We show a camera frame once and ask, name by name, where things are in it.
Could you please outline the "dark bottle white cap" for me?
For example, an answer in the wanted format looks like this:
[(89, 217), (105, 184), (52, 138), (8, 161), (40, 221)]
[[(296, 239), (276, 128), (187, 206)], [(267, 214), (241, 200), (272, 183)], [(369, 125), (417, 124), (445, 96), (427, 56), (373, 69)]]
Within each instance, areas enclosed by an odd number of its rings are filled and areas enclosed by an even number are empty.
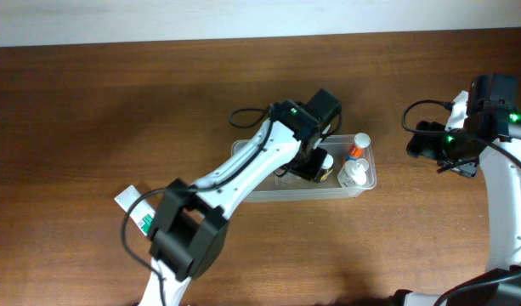
[(327, 154), (325, 156), (324, 161), (320, 164), (320, 169), (314, 178), (314, 182), (322, 183), (322, 182), (326, 181), (327, 178), (333, 172), (333, 168), (334, 168), (333, 164), (334, 164), (334, 160), (333, 160), (332, 155)]

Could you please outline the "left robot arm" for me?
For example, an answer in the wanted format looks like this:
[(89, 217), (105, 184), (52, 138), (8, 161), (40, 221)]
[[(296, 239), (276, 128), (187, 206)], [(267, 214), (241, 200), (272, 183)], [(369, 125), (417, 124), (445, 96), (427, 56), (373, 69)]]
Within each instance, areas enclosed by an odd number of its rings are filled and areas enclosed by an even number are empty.
[(161, 201), (146, 234), (151, 276), (141, 304), (180, 303), (189, 283), (221, 253), (235, 209), (269, 175), (323, 181), (331, 169), (319, 145), (334, 132), (331, 123), (341, 111), (325, 89), (307, 103), (269, 105), (257, 133), (222, 166), (192, 184), (177, 178), (157, 190)]

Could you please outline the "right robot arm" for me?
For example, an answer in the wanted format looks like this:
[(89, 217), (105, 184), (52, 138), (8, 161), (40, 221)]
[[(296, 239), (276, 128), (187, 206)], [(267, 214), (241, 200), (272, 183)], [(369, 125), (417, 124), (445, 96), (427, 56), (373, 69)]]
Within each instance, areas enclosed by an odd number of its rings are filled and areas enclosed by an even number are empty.
[(490, 255), (485, 272), (439, 295), (398, 290), (397, 305), (521, 305), (521, 111), (518, 81), (493, 73), (476, 77), (468, 91), (442, 106), (445, 124), (418, 122), (406, 147), (439, 173), (473, 178), (487, 189)]

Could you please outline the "white pump bottle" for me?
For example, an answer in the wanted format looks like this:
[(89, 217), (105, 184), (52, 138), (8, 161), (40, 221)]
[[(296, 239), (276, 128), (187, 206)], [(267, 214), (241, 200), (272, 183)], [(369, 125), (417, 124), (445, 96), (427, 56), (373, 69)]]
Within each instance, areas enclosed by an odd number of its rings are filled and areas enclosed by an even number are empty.
[(337, 180), (343, 188), (364, 186), (367, 182), (366, 172), (369, 167), (369, 162), (364, 158), (345, 161), (337, 175)]

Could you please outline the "orange tube white cap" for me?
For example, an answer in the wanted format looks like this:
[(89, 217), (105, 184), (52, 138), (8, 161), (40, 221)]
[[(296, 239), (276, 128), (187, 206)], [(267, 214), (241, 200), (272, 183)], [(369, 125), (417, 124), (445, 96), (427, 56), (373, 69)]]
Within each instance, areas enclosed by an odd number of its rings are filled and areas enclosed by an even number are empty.
[(353, 143), (351, 144), (348, 154), (344, 157), (343, 163), (347, 161), (356, 161), (362, 157), (363, 152), (367, 149), (371, 144), (371, 139), (366, 133), (357, 133), (353, 138)]

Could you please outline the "white green medicine box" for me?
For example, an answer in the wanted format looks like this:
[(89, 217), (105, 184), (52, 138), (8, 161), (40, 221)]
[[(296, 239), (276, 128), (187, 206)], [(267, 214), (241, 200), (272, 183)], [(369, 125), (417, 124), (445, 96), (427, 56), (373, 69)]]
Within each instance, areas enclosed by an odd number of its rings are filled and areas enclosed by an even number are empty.
[[(129, 185), (114, 198), (114, 201), (123, 211), (127, 212), (140, 196), (141, 194), (139, 191), (133, 185)], [(152, 221), (154, 220), (155, 213), (155, 209), (148, 203), (148, 201), (142, 200), (130, 213), (130, 218), (135, 222), (143, 235), (147, 235)]]

